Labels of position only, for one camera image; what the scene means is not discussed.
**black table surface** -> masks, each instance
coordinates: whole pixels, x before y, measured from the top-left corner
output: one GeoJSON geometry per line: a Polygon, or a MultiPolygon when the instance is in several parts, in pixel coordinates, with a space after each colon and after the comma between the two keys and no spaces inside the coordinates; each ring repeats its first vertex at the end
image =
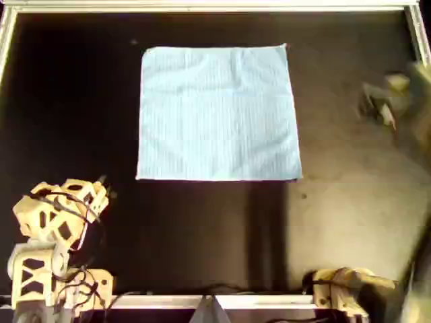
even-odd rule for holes
{"type": "Polygon", "coordinates": [[[11,212],[22,194],[41,181],[102,174],[118,193],[102,215],[108,239],[98,250],[94,231],[81,258],[93,250],[92,266],[117,278],[117,292],[289,289],[294,183],[135,180],[142,54],[286,42],[298,110],[313,96],[309,81],[328,77],[307,69],[310,60],[360,55],[371,63],[334,64],[333,73],[380,79],[412,58],[408,39],[403,13],[19,14],[0,100],[0,292],[10,292],[7,257],[25,240],[11,212]]]}

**wire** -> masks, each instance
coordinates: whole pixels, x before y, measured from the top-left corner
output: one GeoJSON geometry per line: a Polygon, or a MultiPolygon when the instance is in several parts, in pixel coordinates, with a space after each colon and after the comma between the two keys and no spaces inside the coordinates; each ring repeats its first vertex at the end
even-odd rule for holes
{"type": "Polygon", "coordinates": [[[140,291],[128,291],[126,293],[122,293],[120,295],[117,295],[109,304],[109,306],[105,309],[104,312],[104,317],[103,317],[103,323],[107,323],[108,322],[108,315],[113,307],[113,305],[123,296],[127,296],[127,295],[139,295],[141,292],[140,291]]]}

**metal frame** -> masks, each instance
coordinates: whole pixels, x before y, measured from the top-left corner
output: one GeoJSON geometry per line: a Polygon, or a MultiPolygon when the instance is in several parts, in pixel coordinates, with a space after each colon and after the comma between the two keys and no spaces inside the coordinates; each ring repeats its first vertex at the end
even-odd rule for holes
{"type": "MultiPolygon", "coordinates": [[[[311,295],[217,295],[216,298],[225,310],[317,309],[311,295]]],[[[127,295],[119,298],[112,308],[123,310],[195,309],[201,300],[201,295],[127,295]]]]}
{"type": "MultiPolygon", "coordinates": [[[[405,10],[417,59],[431,63],[431,50],[417,0],[4,0],[0,22],[0,82],[19,13],[401,11],[405,10]]],[[[316,309],[310,295],[218,295],[225,309],[316,309]]],[[[127,295],[117,309],[195,309],[201,295],[127,295]]]]}

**square cloth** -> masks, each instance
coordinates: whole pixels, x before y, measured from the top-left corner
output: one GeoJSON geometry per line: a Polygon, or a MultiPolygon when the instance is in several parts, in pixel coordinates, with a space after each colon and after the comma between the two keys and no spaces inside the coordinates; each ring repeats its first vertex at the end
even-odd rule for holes
{"type": "Polygon", "coordinates": [[[301,177],[285,44],[155,47],[141,73],[136,179],[301,177]]]}

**robotic arm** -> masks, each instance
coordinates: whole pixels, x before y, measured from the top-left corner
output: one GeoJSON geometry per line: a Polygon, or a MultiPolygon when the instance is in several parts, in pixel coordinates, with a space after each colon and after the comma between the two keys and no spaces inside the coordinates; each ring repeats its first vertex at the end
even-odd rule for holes
{"type": "Polygon", "coordinates": [[[70,322],[110,303],[109,272],[68,267],[69,251],[81,248],[88,226],[100,222],[107,205],[101,182],[68,179],[62,186],[36,185],[13,207],[21,233],[29,237],[15,246],[7,264],[14,322],[70,322]]]}

